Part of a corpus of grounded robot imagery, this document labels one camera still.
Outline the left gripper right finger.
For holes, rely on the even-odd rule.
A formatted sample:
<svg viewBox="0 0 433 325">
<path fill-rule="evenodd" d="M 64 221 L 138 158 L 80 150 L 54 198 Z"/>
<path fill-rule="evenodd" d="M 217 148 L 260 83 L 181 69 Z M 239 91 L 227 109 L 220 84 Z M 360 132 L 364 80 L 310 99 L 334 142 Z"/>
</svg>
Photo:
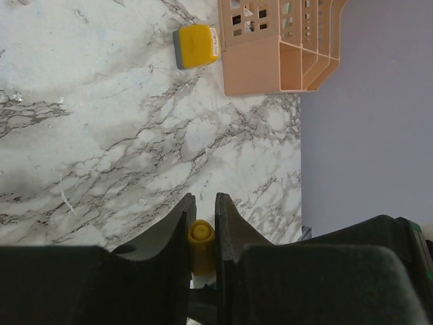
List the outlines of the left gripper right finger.
<svg viewBox="0 0 433 325">
<path fill-rule="evenodd" d="M 219 324 L 428 324 L 430 252 L 418 224 L 378 215 L 272 244 L 230 195 L 215 201 Z"/>
</svg>

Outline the yellow cap marker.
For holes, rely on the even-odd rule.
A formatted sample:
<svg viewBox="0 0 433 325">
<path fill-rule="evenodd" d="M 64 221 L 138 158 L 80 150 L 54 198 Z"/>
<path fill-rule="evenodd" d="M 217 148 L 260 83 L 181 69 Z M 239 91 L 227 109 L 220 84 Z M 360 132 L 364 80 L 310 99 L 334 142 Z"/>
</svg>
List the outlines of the yellow cap marker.
<svg viewBox="0 0 433 325">
<path fill-rule="evenodd" d="M 212 286 L 217 276 L 214 228 L 205 220 L 194 221 L 187 233 L 187 243 L 193 288 Z"/>
</svg>

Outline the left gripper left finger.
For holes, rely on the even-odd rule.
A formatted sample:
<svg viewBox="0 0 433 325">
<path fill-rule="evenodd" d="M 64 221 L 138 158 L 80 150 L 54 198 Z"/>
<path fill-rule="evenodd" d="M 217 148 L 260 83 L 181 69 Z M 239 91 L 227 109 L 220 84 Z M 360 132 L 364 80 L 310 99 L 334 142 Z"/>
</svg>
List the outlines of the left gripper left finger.
<svg viewBox="0 0 433 325">
<path fill-rule="evenodd" d="M 113 251 L 100 246 L 2 246 L 2 324 L 184 324 L 189 295 L 186 194 Z"/>
</svg>

